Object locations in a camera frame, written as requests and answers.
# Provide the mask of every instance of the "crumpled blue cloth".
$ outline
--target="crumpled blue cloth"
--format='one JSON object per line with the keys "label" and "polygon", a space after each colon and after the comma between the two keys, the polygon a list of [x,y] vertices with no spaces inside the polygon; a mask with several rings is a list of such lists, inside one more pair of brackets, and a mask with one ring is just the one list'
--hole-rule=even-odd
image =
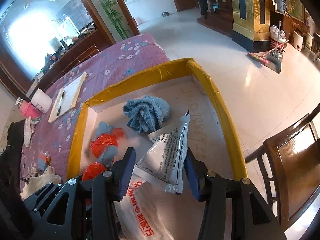
{"label": "crumpled blue cloth", "polygon": [[171,107],[162,98],[145,96],[139,99],[128,99],[123,107],[124,114],[130,118],[127,126],[136,133],[154,132],[168,120]]}
{"label": "crumpled blue cloth", "polygon": [[[97,139],[98,136],[102,135],[103,133],[111,134],[113,129],[114,126],[108,125],[105,122],[100,122],[94,139]],[[106,168],[111,168],[113,158],[117,153],[118,147],[110,145],[103,153],[100,154],[97,159],[97,163],[105,165]]]}

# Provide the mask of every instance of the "broom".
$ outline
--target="broom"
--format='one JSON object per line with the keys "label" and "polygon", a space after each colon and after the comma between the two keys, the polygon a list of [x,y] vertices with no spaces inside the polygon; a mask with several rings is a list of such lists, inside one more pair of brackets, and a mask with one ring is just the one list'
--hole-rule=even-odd
{"label": "broom", "polygon": [[275,49],[279,48],[282,44],[288,43],[289,40],[285,41],[284,43],[280,43],[277,47],[274,47],[272,50],[269,50],[267,53],[263,54],[262,56],[258,56],[257,54],[254,53],[248,53],[248,57],[258,61],[260,64],[265,65],[268,67],[269,61],[266,60],[264,57],[268,55],[270,52],[273,52]]}

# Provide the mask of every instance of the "red plastic bag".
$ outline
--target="red plastic bag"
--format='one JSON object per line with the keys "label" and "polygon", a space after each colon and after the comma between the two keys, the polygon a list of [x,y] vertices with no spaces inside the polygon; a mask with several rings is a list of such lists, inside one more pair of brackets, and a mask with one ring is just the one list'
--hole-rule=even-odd
{"label": "red plastic bag", "polygon": [[101,153],[103,153],[109,145],[114,145],[118,147],[117,139],[115,135],[110,135],[103,133],[99,135],[97,139],[90,143],[90,149],[92,154],[98,158]]}
{"label": "red plastic bag", "polygon": [[94,179],[106,170],[107,168],[103,164],[92,163],[85,169],[82,175],[82,180]]}
{"label": "red plastic bag", "polygon": [[124,130],[122,128],[114,128],[111,135],[116,136],[117,139],[124,137]]}

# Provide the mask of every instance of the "gold pillar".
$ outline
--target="gold pillar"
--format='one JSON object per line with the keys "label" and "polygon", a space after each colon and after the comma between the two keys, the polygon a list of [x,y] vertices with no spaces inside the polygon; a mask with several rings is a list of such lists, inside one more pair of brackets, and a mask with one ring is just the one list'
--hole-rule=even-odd
{"label": "gold pillar", "polygon": [[260,0],[245,0],[247,19],[240,18],[239,0],[232,0],[233,30],[252,41],[269,39],[270,10],[265,0],[265,24],[260,24]]}

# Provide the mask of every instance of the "bamboo decoration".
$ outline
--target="bamboo decoration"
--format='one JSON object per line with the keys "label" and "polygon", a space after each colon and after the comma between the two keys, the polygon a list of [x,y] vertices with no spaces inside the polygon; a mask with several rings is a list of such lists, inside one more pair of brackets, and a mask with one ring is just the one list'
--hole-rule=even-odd
{"label": "bamboo decoration", "polygon": [[122,26],[122,18],[123,16],[120,15],[119,12],[117,12],[113,6],[117,3],[112,0],[98,0],[101,6],[103,7],[103,10],[108,16],[108,19],[110,19],[112,25],[116,28],[117,32],[121,36],[123,40],[129,38],[127,35],[128,32],[130,32],[127,29],[124,29]]}

